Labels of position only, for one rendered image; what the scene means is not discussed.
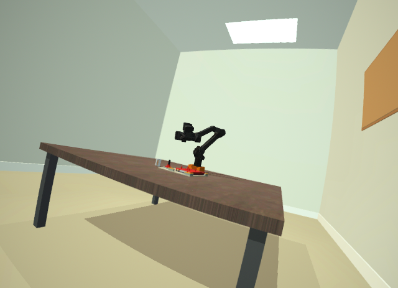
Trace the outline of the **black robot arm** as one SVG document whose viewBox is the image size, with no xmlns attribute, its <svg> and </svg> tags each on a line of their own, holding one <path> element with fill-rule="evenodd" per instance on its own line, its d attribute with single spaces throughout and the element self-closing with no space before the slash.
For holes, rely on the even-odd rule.
<svg viewBox="0 0 398 288">
<path fill-rule="evenodd" d="M 205 159 L 203 155 L 205 153 L 205 150 L 210 147 L 217 139 L 223 137 L 226 134 L 226 131 L 215 126 L 210 126 L 200 132 L 194 133 L 193 131 L 194 127 L 192 126 L 192 124 L 183 123 L 183 134 L 185 134 L 186 132 L 191 133 L 192 137 L 195 137 L 195 134 L 201 134 L 201 136 L 204 136 L 205 134 L 208 134 L 212 131 L 214 132 L 214 135 L 209 138 L 209 140 L 207 140 L 202 146 L 197 146 L 193 151 L 193 155 L 195 157 L 194 166 L 202 167 L 201 162 Z"/>
</svg>

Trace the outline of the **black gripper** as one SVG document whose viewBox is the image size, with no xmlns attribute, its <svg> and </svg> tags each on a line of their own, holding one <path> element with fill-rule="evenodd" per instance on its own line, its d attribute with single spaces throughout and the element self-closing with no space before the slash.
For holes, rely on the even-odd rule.
<svg viewBox="0 0 398 288">
<path fill-rule="evenodd" d="M 194 139 L 192 139 L 194 138 Z M 201 142 L 201 134 L 195 134 L 195 137 L 192 137 L 191 133 L 185 133 L 183 134 L 183 132 L 181 131 L 176 131 L 175 132 L 175 140 L 184 140 L 184 141 L 191 141 L 191 140 L 195 140 L 195 142 Z"/>
</svg>

